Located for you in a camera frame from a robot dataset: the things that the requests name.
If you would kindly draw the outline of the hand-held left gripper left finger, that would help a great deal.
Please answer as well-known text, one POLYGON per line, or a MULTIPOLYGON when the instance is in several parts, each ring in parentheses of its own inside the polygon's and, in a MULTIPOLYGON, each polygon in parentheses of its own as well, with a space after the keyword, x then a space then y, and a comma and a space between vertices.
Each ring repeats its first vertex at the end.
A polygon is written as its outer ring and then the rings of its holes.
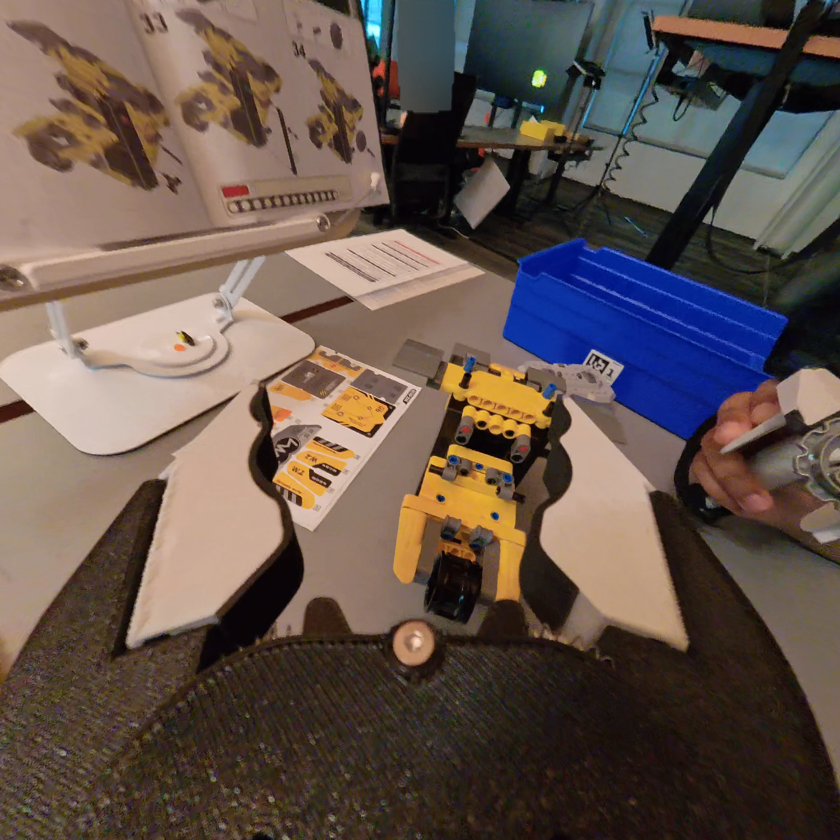
POLYGON ((207 630, 205 650, 268 634, 298 592, 303 558, 278 462, 266 387, 247 385, 164 473, 125 636, 128 649, 207 630))

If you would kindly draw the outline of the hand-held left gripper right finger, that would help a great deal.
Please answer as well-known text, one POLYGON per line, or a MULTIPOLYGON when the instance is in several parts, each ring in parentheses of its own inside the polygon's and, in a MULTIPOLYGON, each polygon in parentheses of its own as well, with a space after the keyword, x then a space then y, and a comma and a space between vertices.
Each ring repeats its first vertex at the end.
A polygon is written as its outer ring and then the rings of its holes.
POLYGON ((530 634, 586 651, 616 629, 686 653, 655 488, 569 397, 553 411, 549 444, 548 497, 521 559, 530 634))

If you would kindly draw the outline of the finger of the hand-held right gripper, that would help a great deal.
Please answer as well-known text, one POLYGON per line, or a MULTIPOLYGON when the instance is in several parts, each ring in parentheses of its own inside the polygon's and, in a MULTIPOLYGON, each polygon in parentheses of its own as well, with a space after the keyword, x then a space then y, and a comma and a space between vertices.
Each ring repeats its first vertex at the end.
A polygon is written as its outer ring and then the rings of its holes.
POLYGON ((800 528, 809 533, 820 544, 839 540, 839 506, 823 504, 807 513, 801 520, 800 528))
POLYGON ((839 379, 827 369, 801 369, 776 386, 780 411, 722 448, 723 454, 764 441, 768 436, 802 438, 838 418, 839 379))

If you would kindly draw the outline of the grey toy gear wheel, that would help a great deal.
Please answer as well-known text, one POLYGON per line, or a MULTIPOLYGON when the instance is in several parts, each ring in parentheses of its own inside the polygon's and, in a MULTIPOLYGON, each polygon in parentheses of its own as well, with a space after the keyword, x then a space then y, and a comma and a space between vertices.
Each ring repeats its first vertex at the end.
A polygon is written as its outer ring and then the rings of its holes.
POLYGON ((814 498, 839 502, 838 431, 815 429, 804 435, 798 443, 793 467, 814 498))

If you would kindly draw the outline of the yellow toy brick vehicle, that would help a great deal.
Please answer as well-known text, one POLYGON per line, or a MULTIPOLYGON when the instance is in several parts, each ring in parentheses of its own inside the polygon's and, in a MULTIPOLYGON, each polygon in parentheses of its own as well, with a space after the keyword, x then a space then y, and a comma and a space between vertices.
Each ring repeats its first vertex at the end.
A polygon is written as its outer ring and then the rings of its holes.
POLYGON ((516 601, 527 541, 518 486, 549 444, 564 386, 458 344, 428 380, 448 396, 416 493, 405 496, 393 569, 424 585, 424 610, 466 624, 478 605, 516 601))

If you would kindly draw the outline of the person's right hand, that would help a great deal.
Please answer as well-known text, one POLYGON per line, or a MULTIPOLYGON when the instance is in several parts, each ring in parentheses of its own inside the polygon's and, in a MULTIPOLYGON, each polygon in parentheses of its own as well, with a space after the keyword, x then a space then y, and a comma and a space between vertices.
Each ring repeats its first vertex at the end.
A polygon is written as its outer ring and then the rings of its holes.
POLYGON ((730 396, 719 407, 711 429, 700 439, 689 468, 689 476, 718 506, 775 528, 783 523, 783 518, 770 490, 742 454, 723 450, 780 410, 776 381, 762 383, 754 392, 730 396))

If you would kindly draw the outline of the white book stand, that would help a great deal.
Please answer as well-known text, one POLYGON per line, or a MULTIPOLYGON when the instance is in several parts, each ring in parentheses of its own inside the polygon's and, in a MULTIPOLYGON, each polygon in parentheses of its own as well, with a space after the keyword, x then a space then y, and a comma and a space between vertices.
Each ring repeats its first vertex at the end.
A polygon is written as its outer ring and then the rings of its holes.
POLYGON ((29 296, 44 298, 51 340, 2 360, 2 382, 84 454, 140 448, 314 351, 309 335, 245 292, 269 254, 342 238, 360 210, 383 197, 376 172, 341 213, 310 208, 268 225, 4 266, 32 287, 29 296), (112 287, 227 263, 233 268, 213 294, 103 324, 86 337, 70 329, 61 300, 71 280, 112 287))

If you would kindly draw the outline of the light grey toy battery box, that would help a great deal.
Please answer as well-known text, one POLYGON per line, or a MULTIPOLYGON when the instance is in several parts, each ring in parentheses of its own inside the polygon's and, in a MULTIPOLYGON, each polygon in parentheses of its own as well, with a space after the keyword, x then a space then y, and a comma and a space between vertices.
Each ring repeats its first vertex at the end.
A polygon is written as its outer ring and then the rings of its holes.
POLYGON ((530 360, 518 367, 526 383, 545 392, 550 385, 561 395, 580 397, 591 403, 611 404, 616 395, 610 382, 585 364, 552 364, 530 360))

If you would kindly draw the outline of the large blue plastic bin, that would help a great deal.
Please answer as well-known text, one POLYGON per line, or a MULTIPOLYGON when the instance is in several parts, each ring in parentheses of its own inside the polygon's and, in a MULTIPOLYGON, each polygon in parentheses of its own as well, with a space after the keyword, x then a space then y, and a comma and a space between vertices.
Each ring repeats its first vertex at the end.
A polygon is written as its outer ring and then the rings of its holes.
POLYGON ((583 239, 523 257, 503 336, 549 363, 599 350, 624 365, 617 401, 688 439, 754 391, 785 316, 583 239))

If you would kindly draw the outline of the yellow grey sticker sheet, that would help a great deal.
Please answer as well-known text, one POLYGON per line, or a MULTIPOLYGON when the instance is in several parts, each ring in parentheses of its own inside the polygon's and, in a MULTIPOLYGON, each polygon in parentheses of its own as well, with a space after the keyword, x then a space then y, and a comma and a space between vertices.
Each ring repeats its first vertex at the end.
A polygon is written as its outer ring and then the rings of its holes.
POLYGON ((266 386, 274 484, 315 531, 422 388, 318 346, 266 386))

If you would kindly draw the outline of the printed paper sheet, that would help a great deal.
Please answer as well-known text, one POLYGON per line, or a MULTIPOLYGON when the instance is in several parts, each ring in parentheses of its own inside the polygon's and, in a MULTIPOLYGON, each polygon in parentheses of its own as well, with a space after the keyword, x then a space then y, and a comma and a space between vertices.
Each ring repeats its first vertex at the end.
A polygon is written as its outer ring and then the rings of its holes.
POLYGON ((404 229, 294 248, 287 255, 370 310, 482 275, 480 268, 404 229))

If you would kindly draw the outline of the open instruction booklet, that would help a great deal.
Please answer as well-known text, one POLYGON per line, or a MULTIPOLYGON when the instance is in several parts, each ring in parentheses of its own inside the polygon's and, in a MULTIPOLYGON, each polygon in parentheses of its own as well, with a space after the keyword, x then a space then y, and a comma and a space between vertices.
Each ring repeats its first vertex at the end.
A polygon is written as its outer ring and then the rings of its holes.
POLYGON ((2 254, 387 201, 357 2, 2 2, 2 254))

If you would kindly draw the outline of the hanging white paper sheet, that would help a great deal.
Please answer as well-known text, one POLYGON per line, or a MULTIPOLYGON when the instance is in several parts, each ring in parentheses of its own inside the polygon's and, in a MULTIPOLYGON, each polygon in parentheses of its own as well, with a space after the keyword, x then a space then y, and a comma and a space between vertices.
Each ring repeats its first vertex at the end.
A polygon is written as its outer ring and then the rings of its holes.
POLYGON ((454 207, 467 225, 475 230, 509 194, 511 186, 496 163, 488 157, 466 179, 455 195, 454 207))

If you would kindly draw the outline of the dark office desk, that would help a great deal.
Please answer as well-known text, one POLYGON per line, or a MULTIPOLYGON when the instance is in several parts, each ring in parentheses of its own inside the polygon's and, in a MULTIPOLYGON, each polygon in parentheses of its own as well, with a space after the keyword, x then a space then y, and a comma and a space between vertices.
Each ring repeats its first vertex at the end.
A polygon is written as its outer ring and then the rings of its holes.
MULTIPOLYGON (((393 148, 392 158, 396 149, 396 140, 399 130, 387 129, 381 132, 382 145, 385 148, 393 148)), ((461 137, 458 141, 458 147, 455 157, 454 180, 451 197, 449 198, 448 208, 445 216, 438 222, 448 220, 454 208, 454 198, 457 190, 460 188, 463 175, 467 172, 467 153, 477 151, 511 151, 512 157, 507 170, 507 180, 511 186, 509 194, 500 203, 500 211, 504 215, 511 216, 515 214, 519 194, 522 190, 526 175, 529 172, 529 162, 533 154, 538 152, 547 152, 550 156, 561 162, 567 162, 569 159, 585 160, 592 153, 592 142, 584 138, 568 138, 558 143, 541 144, 536 140, 530 139, 522 135, 517 129, 494 129, 488 127, 467 126, 463 129, 461 137)), ((387 177, 387 188, 389 192, 389 174, 387 177)), ((407 221, 418 217, 424 217, 427 220, 434 221, 428 215, 420 215, 410 217, 408 219, 393 222, 391 220, 391 204, 387 210, 387 216, 391 223, 407 221)))

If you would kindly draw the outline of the black office chair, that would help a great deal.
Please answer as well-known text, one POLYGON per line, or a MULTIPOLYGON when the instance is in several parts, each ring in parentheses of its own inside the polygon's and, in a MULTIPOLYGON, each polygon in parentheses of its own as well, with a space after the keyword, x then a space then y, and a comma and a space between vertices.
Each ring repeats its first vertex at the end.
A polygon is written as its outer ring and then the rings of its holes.
POLYGON ((445 216, 452 194, 458 141, 477 91, 475 76, 456 72, 447 111, 408 111, 389 174, 391 220, 445 216))

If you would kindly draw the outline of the dark computer monitor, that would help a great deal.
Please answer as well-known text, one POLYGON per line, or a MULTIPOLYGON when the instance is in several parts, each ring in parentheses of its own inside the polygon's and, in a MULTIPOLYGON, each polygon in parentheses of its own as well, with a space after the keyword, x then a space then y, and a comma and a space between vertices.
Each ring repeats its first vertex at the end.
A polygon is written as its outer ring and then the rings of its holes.
POLYGON ((558 118, 593 10, 590 2, 477 1, 464 71, 478 89, 558 118))

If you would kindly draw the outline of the wooden table black frame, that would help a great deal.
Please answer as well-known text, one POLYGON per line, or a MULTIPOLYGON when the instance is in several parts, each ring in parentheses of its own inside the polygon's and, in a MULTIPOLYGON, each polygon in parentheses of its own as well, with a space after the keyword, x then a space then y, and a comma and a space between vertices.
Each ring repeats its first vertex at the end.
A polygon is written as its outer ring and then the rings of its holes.
POLYGON ((725 196, 744 159, 780 110, 838 109, 838 35, 824 32, 834 2, 805 3, 787 30, 703 18, 657 17, 654 33, 671 51, 699 50, 724 75, 740 75, 743 97, 717 145, 646 257, 672 268, 725 196))

